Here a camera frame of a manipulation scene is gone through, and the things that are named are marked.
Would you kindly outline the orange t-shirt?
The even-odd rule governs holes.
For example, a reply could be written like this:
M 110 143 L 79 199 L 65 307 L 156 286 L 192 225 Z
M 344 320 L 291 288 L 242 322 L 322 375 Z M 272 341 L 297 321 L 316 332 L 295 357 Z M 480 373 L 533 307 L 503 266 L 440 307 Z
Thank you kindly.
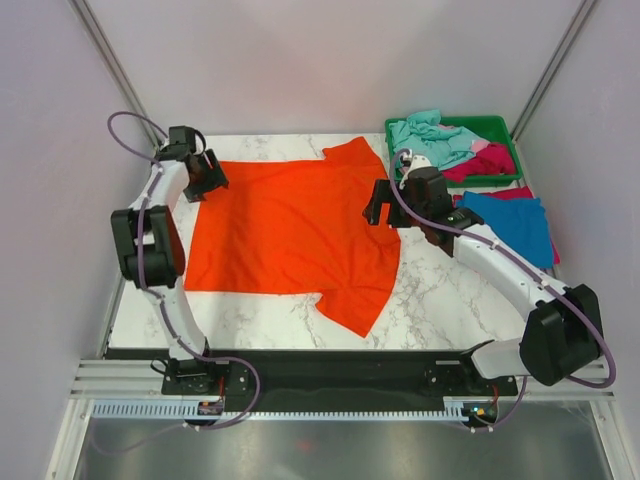
M 317 293 L 317 310 L 369 334 L 387 304 L 401 240 L 363 216 L 383 164 L 362 137 L 318 160 L 221 164 L 229 185 L 199 206 L 184 287 L 192 292 Z

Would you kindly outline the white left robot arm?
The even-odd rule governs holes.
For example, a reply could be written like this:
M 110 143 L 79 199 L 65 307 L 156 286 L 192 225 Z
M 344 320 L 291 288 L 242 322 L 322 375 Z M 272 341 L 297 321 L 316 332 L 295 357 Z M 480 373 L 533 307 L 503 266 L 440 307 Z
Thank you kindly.
M 202 202 L 206 194 L 227 188 L 229 180 L 203 134 L 193 127 L 171 127 L 150 160 L 151 176 L 140 195 L 110 217 L 118 264 L 124 279 L 151 304 L 168 340 L 170 359 L 193 360 L 185 382 L 198 393 L 208 393 L 218 385 L 220 371 L 206 360 L 208 340 L 186 296 L 186 254 L 173 211 L 180 199 Z

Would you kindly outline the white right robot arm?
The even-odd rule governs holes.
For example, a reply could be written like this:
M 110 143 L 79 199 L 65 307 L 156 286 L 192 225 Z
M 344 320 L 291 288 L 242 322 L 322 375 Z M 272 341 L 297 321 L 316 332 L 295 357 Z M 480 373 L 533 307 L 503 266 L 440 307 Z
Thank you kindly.
M 604 389 L 617 375 L 602 332 L 596 293 L 581 284 L 569 287 L 534 267 L 509 247 L 481 216 L 456 207 L 443 174 L 424 155 L 403 148 L 391 161 L 387 178 L 374 183 L 363 216 L 394 229 L 416 227 L 446 255 L 481 274 L 525 322 L 521 337 L 494 340 L 471 349 L 458 368 L 458 381 L 477 394 L 494 378 L 531 377 L 545 386 L 562 380 Z

